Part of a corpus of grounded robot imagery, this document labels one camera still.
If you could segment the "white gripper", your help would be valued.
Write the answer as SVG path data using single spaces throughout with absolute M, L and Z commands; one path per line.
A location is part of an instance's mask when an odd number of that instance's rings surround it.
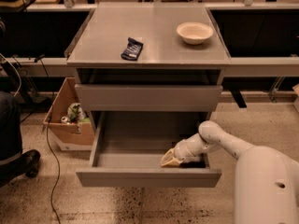
M 196 162 L 200 155 L 207 151 L 208 144 L 200 135 L 179 141 L 174 148 L 169 149 L 161 158 L 162 167 L 179 167 L 182 163 Z

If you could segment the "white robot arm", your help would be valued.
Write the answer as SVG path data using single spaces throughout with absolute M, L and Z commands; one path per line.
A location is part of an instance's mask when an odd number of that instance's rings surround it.
M 207 120 L 162 157 L 163 167 L 199 160 L 222 147 L 236 159 L 235 224 L 299 224 L 299 162 L 271 147 L 255 146 Z

